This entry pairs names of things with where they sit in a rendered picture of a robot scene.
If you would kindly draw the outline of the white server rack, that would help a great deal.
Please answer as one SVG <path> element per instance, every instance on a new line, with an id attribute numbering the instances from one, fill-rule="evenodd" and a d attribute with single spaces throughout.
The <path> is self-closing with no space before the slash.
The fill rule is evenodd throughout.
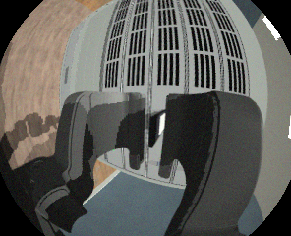
<path id="1" fill-rule="evenodd" d="M 72 93 L 143 93 L 145 157 L 140 169 L 130 168 L 125 147 L 97 160 L 148 182 L 185 189 L 185 172 L 177 159 L 170 178 L 158 175 L 166 96 L 213 90 L 251 98 L 265 124 L 262 52 L 232 0 L 112 0 L 70 34 L 61 68 L 60 114 Z"/>

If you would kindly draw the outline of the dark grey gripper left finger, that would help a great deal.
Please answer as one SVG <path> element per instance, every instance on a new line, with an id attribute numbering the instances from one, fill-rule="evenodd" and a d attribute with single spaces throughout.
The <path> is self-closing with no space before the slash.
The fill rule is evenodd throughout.
<path id="1" fill-rule="evenodd" d="M 55 153 L 38 157 L 13 170 L 29 201 L 55 232 L 71 233 L 87 214 L 83 202 L 94 188 L 97 159 L 127 148 L 130 167 L 144 162 L 146 96 L 137 92 L 82 91 L 64 102 Z M 58 226 L 58 227 L 57 227 Z"/>

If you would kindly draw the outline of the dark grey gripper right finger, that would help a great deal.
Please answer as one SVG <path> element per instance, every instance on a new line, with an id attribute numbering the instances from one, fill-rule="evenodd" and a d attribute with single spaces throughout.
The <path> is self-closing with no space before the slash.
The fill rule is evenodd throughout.
<path id="1" fill-rule="evenodd" d="M 210 91 L 166 96 L 158 175 L 181 163 L 186 188 L 164 236 L 246 236 L 238 221 L 258 183 L 263 119 L 244 95 Z"/>

